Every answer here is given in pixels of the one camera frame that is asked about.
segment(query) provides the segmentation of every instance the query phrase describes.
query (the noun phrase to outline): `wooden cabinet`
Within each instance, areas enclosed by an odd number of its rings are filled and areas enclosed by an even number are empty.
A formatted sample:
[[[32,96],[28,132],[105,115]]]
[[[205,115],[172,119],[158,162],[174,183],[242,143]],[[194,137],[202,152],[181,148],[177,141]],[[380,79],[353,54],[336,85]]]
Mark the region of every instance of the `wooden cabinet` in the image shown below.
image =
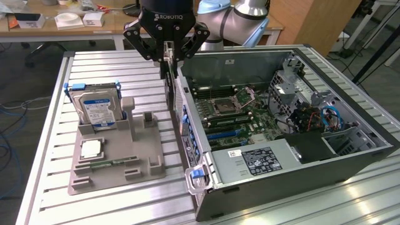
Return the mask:
[[[282,24],[277,45],[309,44],[326,55],[361,0],[270,0]]]

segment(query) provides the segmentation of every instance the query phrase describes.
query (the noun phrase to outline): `small green circuit board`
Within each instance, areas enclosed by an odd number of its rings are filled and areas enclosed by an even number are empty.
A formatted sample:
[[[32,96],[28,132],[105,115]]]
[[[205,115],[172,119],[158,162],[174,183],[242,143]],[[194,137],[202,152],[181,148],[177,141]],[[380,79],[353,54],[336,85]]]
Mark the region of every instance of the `small green circuit board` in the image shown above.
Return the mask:
[[[238,131],[236,136],[209,139],[212,150],[272,141],[282,134],[274,122],[273,115],[268,109],[262,108],[264,103],[261,97],[256,93],[252,93],[252,95],[248,94],[244,89],[232,97],[194,100],[208,137],[209,135]],[[225,120],[226,123],[228,121],[233,122],[230,124],[214,123],[222,120]]]
[[[100,169],[100,168],[106,168],[117,165],[124,165],[124,162],[126,160],[136,159],[136,157],[126,157],[116,160],[106,160],[106,161],[98,161],[98,162],[92,162],[89,165],[80,165],[78,167],[86,167],[89,166],[92,169]]]

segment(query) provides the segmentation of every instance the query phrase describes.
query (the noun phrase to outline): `barcode sticker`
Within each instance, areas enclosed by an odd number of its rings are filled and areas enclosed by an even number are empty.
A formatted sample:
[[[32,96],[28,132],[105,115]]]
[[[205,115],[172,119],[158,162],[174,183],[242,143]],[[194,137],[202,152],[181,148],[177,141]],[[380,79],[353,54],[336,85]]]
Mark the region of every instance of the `barcode sticker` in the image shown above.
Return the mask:
[[[229,157],[241,156],[241,150],[237,149],[237,150],[233,150],[233,151],[228,151],[228,155],[229,155]]]

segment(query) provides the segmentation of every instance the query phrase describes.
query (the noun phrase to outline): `blue cable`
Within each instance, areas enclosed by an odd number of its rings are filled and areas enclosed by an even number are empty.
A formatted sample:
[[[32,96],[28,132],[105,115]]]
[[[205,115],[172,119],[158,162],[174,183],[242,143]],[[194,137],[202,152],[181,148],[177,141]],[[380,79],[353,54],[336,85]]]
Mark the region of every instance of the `blue cable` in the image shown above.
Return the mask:
[[[324,123],[326,126],[329,126],[329,123],[326,122],[326,120],[325,120],[325,115],[324,115],[324,110],[325,110],[325,109],[330,109],[330,110],[334,112],[334,114],[336,114],[336,116],[337,116],[337,119],[338,119],[340,128],[342,129],[342,127],[344,127],[344,125],[342,125],[342,119],[341,119],[341,117],[340,117],[338,110],[337,110],[333,106],[325,106],[325,107],[322,107],[322,109],[320,110],[320,117],[321,117],[322,123]]]
[[[13,135],[16,132],[18,132],[18,130],[25,126],[25,123],[26,123],[26,117],[22,115],[22,114],[16,114],[16,113],[9,113],[4,110],[0,109],[0,112],[2,112],[4,114],[9,115],[9,116],[18,116],[18,117],[22,117],[22,122],[20,123],[20,126],[18,128],[12,131],[9,134],[4,135],[4,137],[9,137],[10,135]]]
[[[0,195],[0,200],[16,191],[16,189],[17,189],[18,186],[21,185],[21,181],[22,181],[22,169],[21,169],[21,167],[20,167],[20,157],[18,157],[18,155],[17,155],[17,152],[16,152],[12,148],[9,149],[9,153],[12,154],[12,156],[13,156],[13,158],[14,158],[14,161],[16,161],[16,163],[17,163],[20,176],[18,176],[18,181],[17,181],[16,185],[12,187],[12,189],[10,189],[8,192],[5,192],[2,195]]]

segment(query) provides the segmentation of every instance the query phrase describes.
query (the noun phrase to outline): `aluminum extrusion table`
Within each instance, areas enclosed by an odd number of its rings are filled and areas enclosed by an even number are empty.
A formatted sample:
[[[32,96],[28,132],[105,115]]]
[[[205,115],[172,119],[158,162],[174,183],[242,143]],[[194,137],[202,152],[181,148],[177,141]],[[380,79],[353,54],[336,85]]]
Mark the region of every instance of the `aluminum extrusion table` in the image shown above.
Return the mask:
[[[394,118],[313,49],[304,46],[300,49],[378,123],[400,139],[400,123]],[[310,84],[318,90],[325,90],[326,86],[313,72],[308,70],[305,73]],[[122,96],[134,97],[137,107],[133,114],[153,110],[158,117],[166,177],[69,196],[66,185],[78,118],[61,87],[64,82],[89,84],[114,80],[121,83]],[[373,224],[382,221],[386,224],[400,224],[400,151],[368,166],[344,183],[197,223],[184,181],[162,86],[158,69],[136,51],[65,54],[17,224],[330,225]]]

